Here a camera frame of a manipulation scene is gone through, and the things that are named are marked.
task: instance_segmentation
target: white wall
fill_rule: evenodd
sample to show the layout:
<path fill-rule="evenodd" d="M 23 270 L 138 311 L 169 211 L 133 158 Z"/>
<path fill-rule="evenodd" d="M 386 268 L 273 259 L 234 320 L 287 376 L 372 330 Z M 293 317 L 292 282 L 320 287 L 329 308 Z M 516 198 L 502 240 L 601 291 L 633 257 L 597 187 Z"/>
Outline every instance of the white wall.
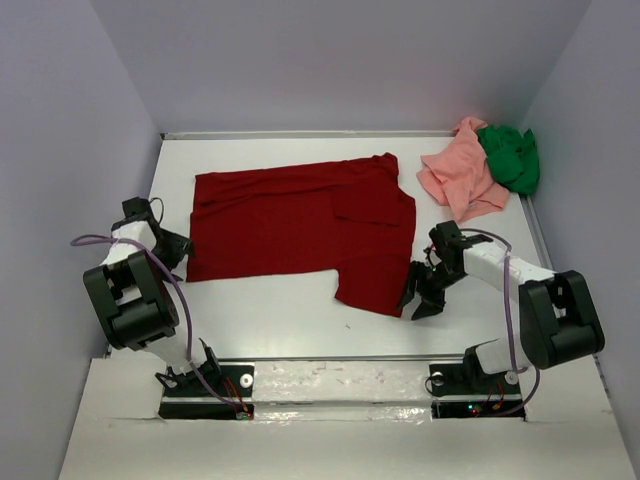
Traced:
<path fill-rule="evenodd" d="M 611 402 L 640 472 L 640 3 L 595 0 L 523 128 L 538 140 L 534 197 L 556 269 L 581 271 L 605 331 Z M 579 408 L 580 399 L 576 399 Z"/>
<path fill-rule="evenodd" d="M 0 8 L 0 475 L 58 478 L 89 358 L 105 341 L 82 286 L 145 194 L 159 137 L 86 0 Z"/>
<path fill-rule="evenodd" d="M 518 123 L 588 0 L 91 0 L 163 132 Z"/>

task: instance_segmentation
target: white table surface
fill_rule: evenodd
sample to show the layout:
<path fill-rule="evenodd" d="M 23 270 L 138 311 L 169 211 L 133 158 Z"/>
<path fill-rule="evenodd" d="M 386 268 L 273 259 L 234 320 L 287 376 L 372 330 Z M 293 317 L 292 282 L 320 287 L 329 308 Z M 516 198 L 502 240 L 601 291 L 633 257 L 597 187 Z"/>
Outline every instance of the white table surface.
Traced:
<path fill-rule="evenodd" d="M 163 225 L 189 231 L 193 176 L 390 151 L 400 159 L 401 186 L 416 198 L 420 258 L 427 233 L 448 219 L 415 179 L 419 155 L 448 138 L 357 138 L 165 142 L 152 195 L 162 196 Z M 516 254 L 536 261 L 517 197 L 505 212 L 468 222 L 507 237 Z M 332 301 L 334 272 L 189 284 L 198 334 L 226 357 L 337 357 L 461 353 L 504 335 L 500 295 L 474 279 L 448 291 L 445 314 L 419 322 L 362 312 Z M 418 362 L 343 362 L 318 381 L 308 362 L 257 362 L 255 396 L 320 401 L 280 421 L 165 421 L 156 418 L 158 358 L 114 352 L 92 362 L 61 480 L 632 480 L 633 470 L 593 359 L 542 372 L 538 393 L 519 419 L 429 419 L 430 398 Z M 377 374 L 365 372 L 377 371 Z M 382 382 L 381 374 L 388 379 Z M 357 380 L 366 376 L 363 385 Z M 520 376 L 526 395 L 533 374 Z M 357 391 L 350 385 L 358 385 Z M 371 393 L 362 387 L 369 385 Z M 397 397 L 397 391 L 407 395 Z M 351 398 L 338 406 L 327 398 Z M 416 404 L 415 415 L 390 418 L 372 405 L 384 398 Z"/>
<path fill-rule="evenodd" d="M 165 141 L 150 196 L 164 200 L 162 226 L 189 235 L 196 174 L 345 160 L 388 151 L 398 157 L 401 188 L 416 200 L 413 257 L 423 260 L 429 230 L 451 216 L 448 207 L 438 206 L 422 189 L 415 174 L 421 167 L 420 155 L 439 152 L 450 141 L 450 137 Z M 515 194 L 503 212 L 463 226 L 502 235 L 513 244 L 515 255 L 538 262 Z M 184 265 L 176 272 L 184 274 Z M 505 332 L 501 294 L 474 278 L 447 290 L 443 314 L 416 322 L 409 318 L 417 298 L 399 320 L 341 304 L 333 298 L 337 284 L 337 272 L 328 270 L 184 283 L 183 288 L 196 334 L 220 358 L 455 354 Z M 517 306 L 513 311 L 517 322 Z"/>

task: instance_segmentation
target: purple cable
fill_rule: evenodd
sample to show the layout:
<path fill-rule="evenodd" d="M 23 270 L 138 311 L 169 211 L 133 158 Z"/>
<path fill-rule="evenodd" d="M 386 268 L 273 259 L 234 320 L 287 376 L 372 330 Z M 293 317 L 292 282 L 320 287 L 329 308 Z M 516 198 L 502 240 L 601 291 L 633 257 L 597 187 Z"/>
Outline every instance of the purple cable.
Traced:
<path fill-rule="evenodd" d="M 474 232 L 481 233 L 487 235 L 489 237 L 495 238 L 496 240 L 502 242 L 505 247 L 507 247 L 507 253 L 504 256 L 504 272 L 503 272 L 503 281 L 504 287 L 502 288 L 503 300 L 504 300 L 504 315 L 507 323 L 507 339 L 509 341 L 509 358 L 511 359 L 511 369 L 514 372 L 522 373 L 523 370 L 518 370 L 518 365 L 516 362 L 516 342 L 515 335 L 513 333 L 513 320 L 511 317 L 511 303 L 509 301 L 509 257 L 511 250 L 513 247 L 511 244 L 502 238 L 500 235 L 496 235 L 495 233 L 487 232 L 486 230 L 480 230 L 479 228 L 462 228 L 461 232 Z"/>
<path fill-rule="evenodd" d="M 492 237 L 496 240 L 498 240 L 499 242 L 502 242 L 504 244 L 504 246 L 507 248 L 507 252 L 505 254 L 504 257 L 504 273 L 503 273 L 503 281 L 504 281 L 504 287 L 502 288 L 502 292 L 503 292 L 503 299 L 504 299 L 504 315 L 505 315 L 505 320 L 507 323 L 507 340 L 509 342 L 509 358 L 511 360 L 511 368 L 514 372 L 516 373 L 523 373 L 525 372 L 527 369 L 523 368 L 518 370 L 518 364 L 516 362 L 516 347 L 515 347 L 515 335 L 513 333 L 513 321 L 512 321 L 512 317 L 511 317 L 511 303 L 509 301 L 509 258 L 510 258 L 510 253 L 511 250 L 513 249 L 512 245 L 504 238 L 502 238 L 500 235 L 496 235 L 495 233 L 492 232 L 488 232 L 486 230 L 481 230 L 479 228 L 461 228 L 460 229 L 461 232 L 473 232 L 473 233 L 481 233 L 483 235 L 487 235 L 488 237 Z M 522 403 L 520 403 L 519 405 L 516 405 L 515 407 L 509 409 L 509 410 L 505 410 L 504 412 L 499 412 L 493 415 L 486 415 L 487 417 L 504 417 L 505 415 L 509 415 L 513 412 L 517 412 L 518 410 L 520 410 L 521 408 L 524 408 L 524 406 L 529 403 L 529 401 L 533 398 L 533 396 L 535 395 L 536 391 L 538 390 L 538 387 L 540 386 L 540 370 L 538 369 L 538 367 L 534 366 L 533 367 L 535 372 L 536 372 L 536 381 L 533 384 L 533 388 L 531 389 L 531 392 L 529 393 L 529 395 L 527 396 L 527 398 L 525 398 Z"/>
<path fill-rule="evenodd" d="M 227 405 L 234 406 L 234 403 L 232 401 L 222 397 L 213 388 L 211 388 L 211 385 L 209 385 L 207 380 L 204 378 L 204 376 L 200 373 L 198 368 L 193 363 L 192 355 L 191 355 L 191 350 L 193 347 L 193 323 L 191 322 L 191 312 L 189 311 L 189 306 L 187 305 L 187 299 L 185 298 L 184 293 L 180 288 L 180 285 L 178 285 L 178 282 L 176 281 L 176 279 L 173 278 L 173 275 L 171 275 L 171 272 L 169 271 L 169 269 L 162 263 L 162 261 L 158 257 L 156 257 L 142 243 L 136 240 L 132 240 L 130 238 L 113 238 L 113 237 L 107 237 L 104 235 L 88 234 L 88 235 L 80 235 L 79 237 L 74 238 L 73 240 L 71 240 L 70 245 L 72 247 L 84 247 L 86 245 L 97 245 L 100 243 L 109 243 L 109 244 L 126 243 L 128 245 L 133 245 L 134 247 L 137 247 L 147 252 L 147 255 L 149 255 L 149 258 L 151 258 L 153 263 L 156 264 L 156 266 L 162 271 L 164 276 L 169 280 L 169 283 L 171 283 L 171 285 L 173 285 L 173 288 L 175 288 L 176 293 L 178 294 L 178 298 L 180 299 L 180 303 L 182 304 L 182 308 L 184 309 L 184 316 L 187 322 L 187 362 L 189 362 L 189 366 L 193 370 L 193 373 L 196 375 L 198 380 L 200 380 L 200 383 L 202 384 L 202 386 L 205 388 L 207 392 L 209 392 L 209 394 L 211 394 L 211 396 L 217 398 L 222 403 L 226 403 Z"/>

